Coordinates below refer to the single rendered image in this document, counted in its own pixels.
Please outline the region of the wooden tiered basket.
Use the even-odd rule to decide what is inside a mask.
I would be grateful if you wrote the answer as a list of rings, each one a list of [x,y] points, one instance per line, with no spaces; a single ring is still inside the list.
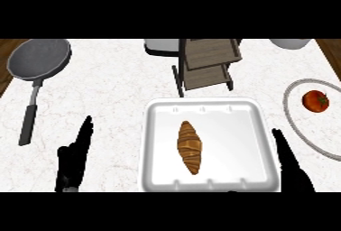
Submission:
[[[182,39],[179,41],[179,66],[171,66],[179,96],[185,91],[226,83],[233,90],[227,69],[242,60],[241,39]]]

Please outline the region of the white pot with dark base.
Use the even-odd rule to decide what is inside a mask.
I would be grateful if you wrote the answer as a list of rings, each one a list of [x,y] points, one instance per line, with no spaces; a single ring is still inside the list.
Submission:
[[[163,57],[179,56],[179,40],[177,39],[145,39],[145,51],[149,55]]]

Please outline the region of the white foam tray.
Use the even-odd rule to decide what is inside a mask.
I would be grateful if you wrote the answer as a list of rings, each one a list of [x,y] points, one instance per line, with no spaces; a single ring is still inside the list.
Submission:
[[[177,151],[182,122],[202,141],[194,174]],[[139,188],[149,192],[279,189],[278,155],[263,111],[247,97],[160,98],[143,114]]]

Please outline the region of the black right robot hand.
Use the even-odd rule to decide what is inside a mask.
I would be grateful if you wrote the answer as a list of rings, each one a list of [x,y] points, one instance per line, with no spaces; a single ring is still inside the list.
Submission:
[[[300,167],[281,129],[273,128],[272,134],[276,140],[281,163],[281,191],[289,193],[312,193],[315,192],[313,183],[307,173]]]

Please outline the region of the brown croissant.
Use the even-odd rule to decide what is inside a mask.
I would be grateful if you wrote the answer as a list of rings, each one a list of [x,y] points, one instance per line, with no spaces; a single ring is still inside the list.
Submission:
[[[198,137],[195,127],[183,121],[179,131],[177,151],[189,172],[196,175],[201,166],[202,141]]]

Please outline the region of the white plate with grey rim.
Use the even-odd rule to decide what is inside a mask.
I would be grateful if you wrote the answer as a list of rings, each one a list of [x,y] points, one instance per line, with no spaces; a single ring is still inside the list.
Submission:
[[[329,102],[322,112],[304,107],[303,97],[312,90],[318,90]],[[282,106],[303,142],[323,157],[341,162],[341,87],[319,79],[298,79],[284,91]]]

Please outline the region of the red tomato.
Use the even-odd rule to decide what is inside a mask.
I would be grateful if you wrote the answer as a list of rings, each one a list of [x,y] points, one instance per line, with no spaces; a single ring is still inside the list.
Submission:
[[[310,112],[320,113],[329,107],[329,98],[319,90],[310,90],[303,95],[303,105]]]

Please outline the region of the white round container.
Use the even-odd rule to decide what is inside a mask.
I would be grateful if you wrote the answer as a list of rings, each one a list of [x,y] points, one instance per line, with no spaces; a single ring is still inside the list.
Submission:
[[[306,47],[310,39],[272,39],[272,43],[287,50],[300,50]]]

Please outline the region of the grey frying pan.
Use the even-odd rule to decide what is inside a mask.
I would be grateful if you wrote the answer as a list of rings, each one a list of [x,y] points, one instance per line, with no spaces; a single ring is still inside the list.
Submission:
[[[8,72],[16,79],[31,81],[34,88],[22,120],[19,146],[31,143],[37,111],[36,98],[43,81],[64,70],[71,56],[71,44],[65,39],[30,39],[10,53]]]

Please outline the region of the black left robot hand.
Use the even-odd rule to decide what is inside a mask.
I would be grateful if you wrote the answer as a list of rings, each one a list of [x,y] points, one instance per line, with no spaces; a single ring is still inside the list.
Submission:
[[[86,171],[90,138],[93,134],[92,116],[89,115],[78,130],[75,141],[58,149],[59,169],[55,191],[62,193],[68,187],[80,187]]]

